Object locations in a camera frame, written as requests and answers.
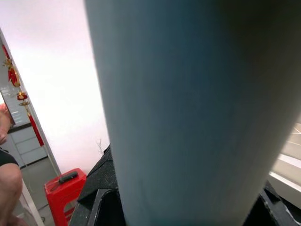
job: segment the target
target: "black shorts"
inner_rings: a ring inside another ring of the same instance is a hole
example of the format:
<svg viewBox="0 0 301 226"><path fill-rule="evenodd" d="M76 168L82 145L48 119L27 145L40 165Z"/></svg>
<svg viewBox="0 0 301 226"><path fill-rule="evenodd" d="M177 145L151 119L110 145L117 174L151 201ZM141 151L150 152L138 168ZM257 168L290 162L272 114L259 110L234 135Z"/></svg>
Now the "black shorts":
<svg viewBox="0 0 301 226"><path fill-rule="evenodd" d="M0 166L3 166L4 164L8 164L8 163L14 163L18 165L17 161L13 156L6 153L6 151L0 148Z"/></svg>

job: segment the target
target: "red tassel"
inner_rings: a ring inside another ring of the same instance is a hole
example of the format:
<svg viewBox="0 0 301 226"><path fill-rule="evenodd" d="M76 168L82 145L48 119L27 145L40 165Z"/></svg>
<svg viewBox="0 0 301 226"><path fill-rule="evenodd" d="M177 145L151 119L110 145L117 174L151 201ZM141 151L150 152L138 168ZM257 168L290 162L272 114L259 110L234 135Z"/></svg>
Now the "red tassel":
<svg viewBox="0 0 301 226"><path fill-rule="evenodd" d="M29 120L30 120L30 122L31 122L31 124L32 124L33 131L34 131L34 133L35 133L36 136L37 136L37 139L38 139L38 141L39 141L40 146L43 146L43 145L44 145L44 142L43 142L42 137L41 137L41 135L40 135L40 133L39 133L39 130L38 130L38 128L37 128L37 125L36 125L36 123L35 123L34 120L33 120L33 117L32 117L31 115L29 115L28 117L29 117Z"/></svg>

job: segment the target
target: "white wall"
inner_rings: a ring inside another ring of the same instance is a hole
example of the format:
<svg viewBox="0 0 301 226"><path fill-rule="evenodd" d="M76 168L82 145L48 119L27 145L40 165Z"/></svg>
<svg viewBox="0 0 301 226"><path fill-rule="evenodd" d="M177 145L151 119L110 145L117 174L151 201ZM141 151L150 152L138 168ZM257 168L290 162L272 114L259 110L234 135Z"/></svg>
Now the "white wall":
<svg viewBox="0 0 301 226"><path fill-rule="evenodd" d="M82 0L0 1L0 28L61 172L109 138Z"/></svg>

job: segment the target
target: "person's arm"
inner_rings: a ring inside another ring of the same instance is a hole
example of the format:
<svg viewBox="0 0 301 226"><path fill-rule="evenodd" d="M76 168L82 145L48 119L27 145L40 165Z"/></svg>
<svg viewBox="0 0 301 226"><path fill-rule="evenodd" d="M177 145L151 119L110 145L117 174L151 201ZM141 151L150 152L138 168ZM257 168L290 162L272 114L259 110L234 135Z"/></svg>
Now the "person's arm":
<svg viewBox="0 0 301 226"><path fill-rule="evenodd" d="M0 112L0 145L6 142L10 125L9 118Z"/></svg>

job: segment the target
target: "person's leg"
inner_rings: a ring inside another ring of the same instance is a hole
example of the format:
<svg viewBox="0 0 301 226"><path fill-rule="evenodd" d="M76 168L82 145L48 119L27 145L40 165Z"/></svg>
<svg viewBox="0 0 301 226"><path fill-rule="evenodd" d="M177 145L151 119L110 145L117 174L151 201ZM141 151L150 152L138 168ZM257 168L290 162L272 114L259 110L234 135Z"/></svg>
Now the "person's leg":
<svg viewBox="0 0 301 226"><path fill-rule="evenodd" d="M22 174L19 166L8 163L0 166L0 226L7 226L22 193Z"/></svg>

